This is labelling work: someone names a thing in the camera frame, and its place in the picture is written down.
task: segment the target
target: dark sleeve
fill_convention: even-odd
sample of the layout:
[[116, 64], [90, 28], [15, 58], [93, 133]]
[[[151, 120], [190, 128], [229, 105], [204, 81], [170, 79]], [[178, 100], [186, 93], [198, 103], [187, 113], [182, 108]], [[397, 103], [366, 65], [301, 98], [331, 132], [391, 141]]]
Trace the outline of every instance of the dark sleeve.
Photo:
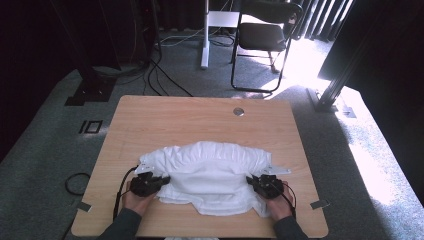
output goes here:
[[308, 239], [308, 236], [302, 231], [294, 217], [285, 217], [274, 224], [277, 240], [286, 239]]
[[97, 239], [133, 240], [140, 226], [140, 222], [140, 215], [128, 208], [122, 208], [113, 223]]

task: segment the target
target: human hand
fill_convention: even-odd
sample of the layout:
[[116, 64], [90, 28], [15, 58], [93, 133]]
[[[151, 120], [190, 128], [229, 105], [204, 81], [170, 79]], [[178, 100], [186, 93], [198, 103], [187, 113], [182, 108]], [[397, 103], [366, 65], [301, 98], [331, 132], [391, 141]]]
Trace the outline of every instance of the human hand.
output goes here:
[[[290, 203], [293, 204], [293, 197], [291, 196], [289, 188], [287, 187], [288, 183], [283, 181], [283, 186], [284, 196], [286, 196], [287, 199], [290, 200]], [[292, 216], [291, 206], [283, 196], [279, 195], [278, 197], [273, 199], [262, 199], [266, 202], [266, 205], [269, 211], [271, 212], [271, 217], [275, 221], [278, 221], [288, 216]]]
[[127, 193], [122, 196], [122, 204], [124, 208], [128, 208], [136, 212], [141, 217], [146, 212], [147, 207], [153, 198], [155, 198], [156, 193], [151, 194], [147, 197], [139, 197], [135, 195], [133, 192], [129, 191], [130, 183], [127, 182]]

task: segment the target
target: crumpled fabric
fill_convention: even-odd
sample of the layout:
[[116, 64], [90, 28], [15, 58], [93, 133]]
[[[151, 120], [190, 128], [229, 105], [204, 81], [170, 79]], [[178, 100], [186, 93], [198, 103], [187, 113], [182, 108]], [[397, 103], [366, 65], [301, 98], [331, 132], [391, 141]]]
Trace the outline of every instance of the crumpled fabric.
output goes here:
[[271, 153], [233, 143], [201, 141], [158, 149], [140, 157], [154, 176], [170, 176], [157, 193], [163, 203], [188, 204], [200, 214], [228, 216], [255, 209], [269, 216], [266, 203], [246, 182], [271, 165]]

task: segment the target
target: chair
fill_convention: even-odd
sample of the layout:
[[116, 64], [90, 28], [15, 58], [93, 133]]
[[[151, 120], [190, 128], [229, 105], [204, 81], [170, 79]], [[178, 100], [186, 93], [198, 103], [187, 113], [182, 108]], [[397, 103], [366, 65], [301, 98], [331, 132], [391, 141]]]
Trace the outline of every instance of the chair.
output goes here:
[[[302, 7], [295, 3], [270, 2], [270, 1], [249, 1], [242, 5], [237, 23], [236, 37], [234, 40], [233, 54], [231, 63], [231, 86], [240, 91], [272, 93], [280, 86], [283, 76], [284, 65], [290, 49], [292, 33], [302, 18]], [[259, 20], [257, 22], [246, 22], [243, 16], [252, 16]], [[234, 72], [237, 56], [257, 57], [251, 55], [238, 54], [238, 48], [245, 50], [259, 50], [268, 52], [273, 72], [275, 69], [271, 52], [278, 52], [278, 55], [285, 52], [283, 66], [280, 70], [278, 84], [274, 89], [256, 89], [249, 87], [238, 87], [234, 83]]]

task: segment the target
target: table surface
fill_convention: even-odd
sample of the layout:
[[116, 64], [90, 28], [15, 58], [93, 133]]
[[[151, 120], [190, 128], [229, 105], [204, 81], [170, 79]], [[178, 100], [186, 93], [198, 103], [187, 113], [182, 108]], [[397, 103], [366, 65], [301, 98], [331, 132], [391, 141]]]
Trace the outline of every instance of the table surface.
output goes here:
[[[243, 116], [233, 113], [244, 110]], [[123, 96], [88, 183], [72, 233], [98, 236], [112, 223], [115, 196], [125, 173], [139, 157], [166, 146], [197, 141], [237, 143], [272, 153], [274, 165], [292, 173], [288, 181], [297, 197], [297, 221], [311, 238], [328, 234], [290, 104], [279, 100]], [[275, 237], [270, 218], [252, 209], [217, 217], [200, 215], [191, 204], [164, 204], [155, 199], [143, 217], [138, 236], [151, 237]]]

